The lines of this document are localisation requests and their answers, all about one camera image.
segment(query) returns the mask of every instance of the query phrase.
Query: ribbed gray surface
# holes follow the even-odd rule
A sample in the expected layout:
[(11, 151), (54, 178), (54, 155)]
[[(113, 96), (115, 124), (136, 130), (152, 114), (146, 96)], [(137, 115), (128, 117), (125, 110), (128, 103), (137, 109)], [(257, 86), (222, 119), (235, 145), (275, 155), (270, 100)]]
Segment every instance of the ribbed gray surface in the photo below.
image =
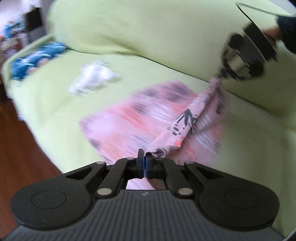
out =
[(113, 199), (98, 201), (72, 226), (53, 231), (18, 227), (5, 241), (279, 241), (272, 228), (235, 232), (221, 228), (198, 211), (191, 200), (169, 190), (122, 190)]

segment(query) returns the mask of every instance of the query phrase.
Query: orange print on cloth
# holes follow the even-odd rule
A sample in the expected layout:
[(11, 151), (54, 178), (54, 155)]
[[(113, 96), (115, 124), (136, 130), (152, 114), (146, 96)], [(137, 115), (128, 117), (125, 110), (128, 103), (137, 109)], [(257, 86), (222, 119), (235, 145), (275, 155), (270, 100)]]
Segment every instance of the orange print on cloth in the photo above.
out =
[[(183, 165), (212, 166), (224, 130), (226, 91), (212, 78), (199, 94), (179, 81), (138, 91), (119, 104), (80, 121), (84, 135), (107, 165), (137, 156), (138, 149)], [(146, 179), (130, 180), (129, 189), (153, 189)]]

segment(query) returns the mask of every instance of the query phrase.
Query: white wall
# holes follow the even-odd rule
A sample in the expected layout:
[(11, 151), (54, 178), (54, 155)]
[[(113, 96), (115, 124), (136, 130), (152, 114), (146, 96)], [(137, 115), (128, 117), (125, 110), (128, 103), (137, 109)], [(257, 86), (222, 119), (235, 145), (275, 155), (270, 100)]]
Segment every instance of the white wall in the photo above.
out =
[(21, 13), (28, 12), (30, 5), (39, 7), (40, 0), (2, 0), (0, 1), (0, 35), (9, 20), (16, 20)]

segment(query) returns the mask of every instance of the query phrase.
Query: dark blue sleeve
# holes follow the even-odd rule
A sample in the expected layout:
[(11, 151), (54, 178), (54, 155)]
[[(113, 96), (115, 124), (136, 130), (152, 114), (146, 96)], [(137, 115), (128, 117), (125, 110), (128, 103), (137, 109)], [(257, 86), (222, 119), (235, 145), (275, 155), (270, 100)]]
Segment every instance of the dark blue sleeve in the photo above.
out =
[(278, 17), (277, 23), (283, 33), (286, 48), (296, 53), (296, 17)]

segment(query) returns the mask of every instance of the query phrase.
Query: crumpled white cloth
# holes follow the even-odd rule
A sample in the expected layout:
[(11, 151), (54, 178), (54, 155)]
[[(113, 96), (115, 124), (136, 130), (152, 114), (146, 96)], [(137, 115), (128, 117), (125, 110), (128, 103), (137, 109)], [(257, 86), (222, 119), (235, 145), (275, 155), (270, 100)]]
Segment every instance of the crumpled white cloth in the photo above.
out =
[(120, 76), (106, 67), (104, 62), (95, 61), (84, 65), (81, 75), (71, 84), (69, 91), (75, 95), (88, 93), (96, 87), (107, 85)]

